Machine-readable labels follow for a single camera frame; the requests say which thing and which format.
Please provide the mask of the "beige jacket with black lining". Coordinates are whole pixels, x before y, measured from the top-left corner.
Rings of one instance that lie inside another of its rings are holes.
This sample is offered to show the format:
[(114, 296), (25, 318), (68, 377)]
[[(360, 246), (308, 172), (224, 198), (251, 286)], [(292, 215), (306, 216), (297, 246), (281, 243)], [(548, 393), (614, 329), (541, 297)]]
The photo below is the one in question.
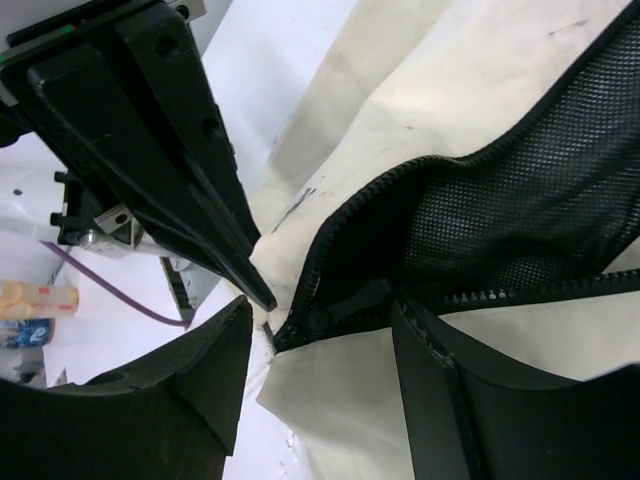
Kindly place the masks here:
[(313, 159), (252, 263), (259, 403), (316, 479), (417, 479), (391, 308), (544, 372), (639, 367), (639, 5), (450, 1)]

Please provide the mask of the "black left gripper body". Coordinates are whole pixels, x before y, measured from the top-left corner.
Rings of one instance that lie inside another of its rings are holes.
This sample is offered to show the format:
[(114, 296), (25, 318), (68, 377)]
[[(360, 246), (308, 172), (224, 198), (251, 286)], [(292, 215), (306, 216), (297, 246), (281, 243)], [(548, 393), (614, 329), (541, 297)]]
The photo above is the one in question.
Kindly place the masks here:
[(195, 236), (195, 42), (189, 9), (84, 5), (22, 34), (1, 60), (9, 118), (84, 187), (93, 223)]

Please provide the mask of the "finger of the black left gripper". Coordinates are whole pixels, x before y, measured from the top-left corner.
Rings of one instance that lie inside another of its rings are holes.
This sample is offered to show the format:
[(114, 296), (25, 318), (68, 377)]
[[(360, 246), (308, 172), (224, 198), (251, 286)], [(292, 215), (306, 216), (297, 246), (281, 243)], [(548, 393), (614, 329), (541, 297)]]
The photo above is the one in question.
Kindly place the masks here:
[(168, 251), (213, 270), (265, 309), (276, 301), (250, 262), (251, 250), (234, 250), (207, 221), (190, 184), (172, 164), (171, 144), (153, 116), (160, 112), (127, 48), (109, 59), (81, 45), (37, 62), (27, 78), (45, 110), (94, 166), (115, 196), (153, 240)]
[(251, 250), (259, 232), (189, 26), (173, 9), (145, 9), (115, 30), (159, 107), (159, 138), (171, 144), (168, 156), (190, 184), (179, 190), (209, 218), (188, 223), (212, 227), (234, 250)]

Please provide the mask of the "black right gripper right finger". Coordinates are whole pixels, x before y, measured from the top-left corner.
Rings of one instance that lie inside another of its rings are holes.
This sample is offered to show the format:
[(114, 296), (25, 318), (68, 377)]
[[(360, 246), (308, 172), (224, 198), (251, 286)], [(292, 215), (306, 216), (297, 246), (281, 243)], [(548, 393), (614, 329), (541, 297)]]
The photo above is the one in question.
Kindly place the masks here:
[(636, 479), (639, 367), (588, 381), (544, 372), (449, 326), (391, 308), (417, 479)]

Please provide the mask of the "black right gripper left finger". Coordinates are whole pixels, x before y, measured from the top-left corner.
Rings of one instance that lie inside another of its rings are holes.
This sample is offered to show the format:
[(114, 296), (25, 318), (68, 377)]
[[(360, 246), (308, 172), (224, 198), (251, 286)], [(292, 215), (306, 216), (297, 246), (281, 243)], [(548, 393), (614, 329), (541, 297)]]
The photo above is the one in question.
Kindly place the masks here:
[(237, 438), (252, 325), (252, 307), (240, 296), (84, 385), (2, 381), (2, 478), (222, 478)]

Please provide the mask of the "colourful packages in background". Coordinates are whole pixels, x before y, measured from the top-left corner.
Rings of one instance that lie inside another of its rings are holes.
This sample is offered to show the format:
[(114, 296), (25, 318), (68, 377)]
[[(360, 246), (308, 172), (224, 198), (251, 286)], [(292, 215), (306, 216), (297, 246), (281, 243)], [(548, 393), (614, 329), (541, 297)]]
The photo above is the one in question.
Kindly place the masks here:
[(73, 287), (1, 280), (1, 347), (38, 348), (49, 343), (55, 320), (72, 317), (79, 306)]

